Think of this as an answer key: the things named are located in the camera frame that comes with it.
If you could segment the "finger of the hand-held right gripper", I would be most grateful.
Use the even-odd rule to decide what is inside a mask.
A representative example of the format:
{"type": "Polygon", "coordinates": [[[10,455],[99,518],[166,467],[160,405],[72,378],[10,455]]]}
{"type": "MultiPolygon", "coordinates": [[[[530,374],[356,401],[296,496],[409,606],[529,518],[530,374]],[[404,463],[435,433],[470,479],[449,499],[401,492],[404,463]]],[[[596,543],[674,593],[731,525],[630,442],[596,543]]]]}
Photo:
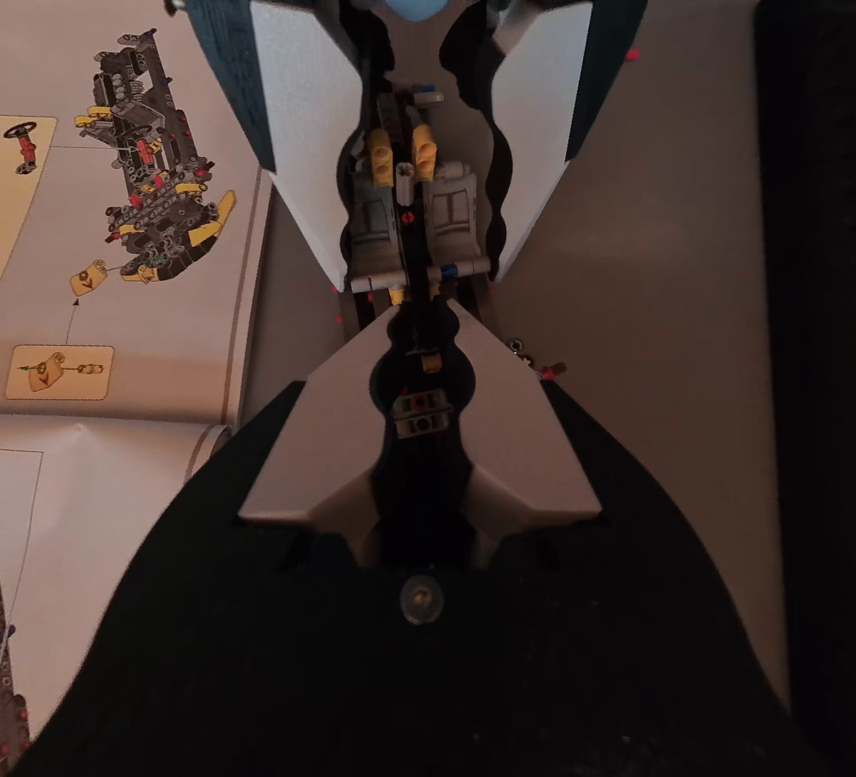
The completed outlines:
{"type": "Polygon", "coordinates": [[[272,181],[330,283],[343,291],[343,151],[360,125],[358,53],[337,8],[250,3],[275,169],[272,181]]]}
{"type": "Polygon", "coordinates": [[[491,81],[491,113],[511,154],[497,281],[508,274],[568,166],[592,12],[591,1],[550,10],[512,1],[493,33],[503,58],[491,81]]]}

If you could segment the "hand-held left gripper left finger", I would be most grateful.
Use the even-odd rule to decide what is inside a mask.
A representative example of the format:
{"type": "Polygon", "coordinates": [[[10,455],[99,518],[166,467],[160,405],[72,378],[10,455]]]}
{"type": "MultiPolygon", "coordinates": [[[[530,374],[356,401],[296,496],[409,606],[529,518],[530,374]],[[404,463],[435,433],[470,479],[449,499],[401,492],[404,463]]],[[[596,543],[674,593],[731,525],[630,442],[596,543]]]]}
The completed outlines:
{"type": "Polygon", "coordinates": [[[357,563],[374,557],[379,521],[371,473],[384,444],[385,415],[370,376],[391,348],[391,307],[309,375],[240,510],[262,524],[340,534],[357,563]]]}

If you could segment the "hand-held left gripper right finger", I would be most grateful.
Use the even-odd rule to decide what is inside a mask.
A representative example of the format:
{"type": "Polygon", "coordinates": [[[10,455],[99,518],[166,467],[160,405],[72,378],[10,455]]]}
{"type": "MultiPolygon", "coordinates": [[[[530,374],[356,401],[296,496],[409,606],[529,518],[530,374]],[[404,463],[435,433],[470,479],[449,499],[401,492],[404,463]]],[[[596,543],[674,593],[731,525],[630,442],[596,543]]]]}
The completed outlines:
{"type": "Polygon", "coordinates": [[[541,379],[457,301],[448,307],[475,377],[458,419],[473,466],[462,513],[476,534],[473,561],[486,568],[507,536],[593,519],[602,505],[541,379]]]}

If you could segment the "grey lego panel piece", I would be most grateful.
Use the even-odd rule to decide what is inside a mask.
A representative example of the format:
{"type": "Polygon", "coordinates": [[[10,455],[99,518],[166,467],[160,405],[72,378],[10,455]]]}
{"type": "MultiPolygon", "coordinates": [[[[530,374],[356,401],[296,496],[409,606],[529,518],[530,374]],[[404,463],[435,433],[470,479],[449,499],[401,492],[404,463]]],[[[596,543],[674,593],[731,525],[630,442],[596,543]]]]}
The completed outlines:
{"type": "Polygon", "coordinates": [[[432,180],[421,183],[427,248],[432,265],[458,265],[458,277],[487,274],[490,259],[477,239],[477,178],[468,164],[438,165],[432,180]]]}

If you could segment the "lego car chassis model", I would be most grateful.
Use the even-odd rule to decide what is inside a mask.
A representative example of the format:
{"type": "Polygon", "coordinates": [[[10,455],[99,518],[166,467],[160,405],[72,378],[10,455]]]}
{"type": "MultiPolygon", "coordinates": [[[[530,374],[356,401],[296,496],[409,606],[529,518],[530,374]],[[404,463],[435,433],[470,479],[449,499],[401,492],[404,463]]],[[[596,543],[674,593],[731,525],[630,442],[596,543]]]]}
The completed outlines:
{"type": "Polygon", "coordinates": [[[389,324],[391,348],[370,376],[371,398],[386,419],[377,464],[396,448],[405,459],[420,459],[423,451],[440,459],[448,450],[446,460],[469,462],[458,419],[475,377],[455,346],[459,323],[448,301],[458,282],[487,274],[444,280],[432,265],[421,189],[436,169],[429,93],[383,80],[370,99],[342,179],[350,198],[344,240],[358,333],[387,309],[399,309],[389,324]]]}

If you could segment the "open lego instruction booklet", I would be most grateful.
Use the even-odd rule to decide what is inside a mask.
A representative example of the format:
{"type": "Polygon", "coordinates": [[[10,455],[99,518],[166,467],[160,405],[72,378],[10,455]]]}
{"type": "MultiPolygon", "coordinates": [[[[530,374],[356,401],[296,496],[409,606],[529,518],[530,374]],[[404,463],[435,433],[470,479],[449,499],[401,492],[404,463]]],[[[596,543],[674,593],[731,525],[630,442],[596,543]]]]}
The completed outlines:
{"type": "Polygon", "coordinates": [[[6,770],[237,426],[272,186],[161,0],[1,5],[6,770]]]}

